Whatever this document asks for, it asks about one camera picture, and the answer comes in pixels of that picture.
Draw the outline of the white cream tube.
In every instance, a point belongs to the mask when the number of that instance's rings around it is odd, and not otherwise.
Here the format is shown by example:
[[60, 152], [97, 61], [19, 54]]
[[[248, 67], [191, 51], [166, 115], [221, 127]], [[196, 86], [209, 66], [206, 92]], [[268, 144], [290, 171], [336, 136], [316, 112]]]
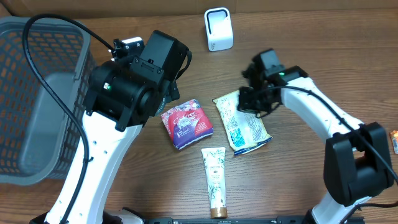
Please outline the white cream tube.
[[211, 218], [227, 218], [225, 147], [203, 148], [201, 150], [206, 172]]

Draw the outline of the red purple pad pack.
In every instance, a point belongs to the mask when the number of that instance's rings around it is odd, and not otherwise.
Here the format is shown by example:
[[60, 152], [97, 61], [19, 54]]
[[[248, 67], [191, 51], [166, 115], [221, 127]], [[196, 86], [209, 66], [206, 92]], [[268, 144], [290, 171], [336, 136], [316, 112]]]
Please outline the red purple pad pack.
[[177, 150], [213, 134], [213, 125], [196, 99], [169, 109], [161, 118]]

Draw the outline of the orange Kleenex tissue pack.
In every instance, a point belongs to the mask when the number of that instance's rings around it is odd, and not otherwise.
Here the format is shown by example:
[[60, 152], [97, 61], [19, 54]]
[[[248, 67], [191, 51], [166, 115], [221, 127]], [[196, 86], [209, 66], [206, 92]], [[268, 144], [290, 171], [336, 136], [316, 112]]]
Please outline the orange Kleenex tissue pack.
[[392, 141], [392, 146], [394, 149], [394, 153], [398, 154], [398, 131], [397, 130], [393, 130], [390, 132], [390, 138]]

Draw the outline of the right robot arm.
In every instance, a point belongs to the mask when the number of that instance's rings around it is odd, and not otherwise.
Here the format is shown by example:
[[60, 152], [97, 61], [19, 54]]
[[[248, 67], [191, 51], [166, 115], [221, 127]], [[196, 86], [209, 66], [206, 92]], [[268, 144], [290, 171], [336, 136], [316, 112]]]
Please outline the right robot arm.
[[242, 75], [249, 85], [239, 89], [239, 111], [263, 118], [284, 105], [325, 143], [327, 192], [302, 223], [362, 223], [363, 219], [353, 217], [358, 210], [397, 206], [370, 202], [397, 183], [387, 134], [379, 123], [365, 124], [343, 111], [302, 68], [285, 68], [273, 49], [254, 56]]

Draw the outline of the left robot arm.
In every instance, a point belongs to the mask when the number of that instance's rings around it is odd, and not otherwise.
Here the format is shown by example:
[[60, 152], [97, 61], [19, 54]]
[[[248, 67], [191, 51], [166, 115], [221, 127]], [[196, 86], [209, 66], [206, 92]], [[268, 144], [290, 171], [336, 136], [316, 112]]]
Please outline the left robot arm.
[[116, 39], [112, 59], [96, 67], [83, 100], [84, 135], [52, 209], [34, 223], [144, 223], [137, 212], [104, 209], [130, 145], [147, 120], [179, 98], [176, 81], [192, 53], [159, 30], [149, 40]]

